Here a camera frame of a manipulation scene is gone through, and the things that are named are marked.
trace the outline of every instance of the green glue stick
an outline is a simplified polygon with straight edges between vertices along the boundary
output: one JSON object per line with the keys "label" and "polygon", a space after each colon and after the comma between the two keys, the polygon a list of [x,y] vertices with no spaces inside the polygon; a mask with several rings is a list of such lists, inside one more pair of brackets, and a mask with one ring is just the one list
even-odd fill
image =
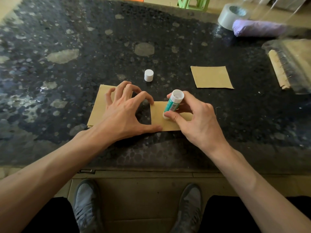
{"label": "green glue stick", "polygon": [[164,113],[166,111],[175,111],[181,101],[184,99],[184,93],[181,90],[173,90],[171,97],[169,98],[169,101],[167,102],[167,105],[165,107],[165,110],[163,112],[163,118],[169,119],[168,117],[164,116]]}

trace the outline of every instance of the roll of tape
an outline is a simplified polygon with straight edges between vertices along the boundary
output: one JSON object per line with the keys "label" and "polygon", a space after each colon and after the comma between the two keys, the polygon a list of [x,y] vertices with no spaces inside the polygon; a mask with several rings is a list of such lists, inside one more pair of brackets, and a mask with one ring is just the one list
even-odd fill
{"label": "roll of tape", "polygon": [[235,22],[237,19],[248,19],[249,17],[250,12],[248,12],[246,9],[229,3],[226,4],[222,9],[218,17],[218,23],[226,29],[233,30],[233,22]]}

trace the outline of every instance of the table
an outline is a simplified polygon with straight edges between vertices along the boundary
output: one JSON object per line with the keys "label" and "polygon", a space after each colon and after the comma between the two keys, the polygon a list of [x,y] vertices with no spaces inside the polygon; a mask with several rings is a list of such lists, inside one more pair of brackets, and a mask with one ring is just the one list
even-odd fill
{"label": "table", "polygon": [[[23,0],[10,17],[0,27],[1,166],[28,165],[68,142],[86,129],[99,85],[126,79],[155,101],[181,89],[211,103],[258,172],[310,172],[310,96],[281,90],[261,48],[267,39],[235,38],[212,14],[120,0]],[[226,66],[235,89],[197,89],[190,66]],[[150,124],[148,103],[137,118]],[[86,168],[217,171],[180,131],[118,141]]]}

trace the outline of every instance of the hand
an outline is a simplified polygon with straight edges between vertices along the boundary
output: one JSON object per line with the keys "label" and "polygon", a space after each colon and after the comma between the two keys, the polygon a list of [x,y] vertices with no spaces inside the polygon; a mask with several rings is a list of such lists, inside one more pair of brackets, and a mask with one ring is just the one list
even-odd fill
{"label": "hand", "polygon": [[[112,101],[111,93],[114,91],[115,98]],[[137,93],[137,96],[132,98],[132,92]],[[94,142],[95,145],[102,144],[103,147],[100,149],[104,149],[108,145],[124,138],[161,131],[161,126],[141,124],[135,117],[138,106],[145,99],[151,105],[154,103],[152,96],[147,92],[143,92],[131,82],[123,81],[116,88],[111,88],[106,93],[107,107],[101,121],[83,132],[88,132],[88,137],[92,144]]]}
{"label": "hand", "polygon": [[[228,146],[217,122],[213,106],[199,101],[187,91],[183,93],[185,97],[176,112],[167,111],[164,115],[175,121],[186,138],[208,156],[222,146]],[[183,112],[192,113],[192,120],[186,121],[181,117],[179,113]]]}

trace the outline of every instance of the speckled table surface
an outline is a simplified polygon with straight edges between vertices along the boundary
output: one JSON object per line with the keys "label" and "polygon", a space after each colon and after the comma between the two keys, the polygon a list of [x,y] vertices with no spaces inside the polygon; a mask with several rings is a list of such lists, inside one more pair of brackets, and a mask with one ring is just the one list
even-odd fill
{"label": "speckled table surface", "polygon": [[[309,173],[310,96],[280,89],[266,39],[236,39],[216,19],[114,0],[24,0],[0,26],[0,165],[30,164],[72,139],[99,85],[126,79],[156,101],[178,88],[211,103],[259,172]],[[235,89],[197,89],[190,66],[226,66]],[[148,104],[137,118],[150,123]],[[118,141],[86,168],[216,170],[180,131]]]}

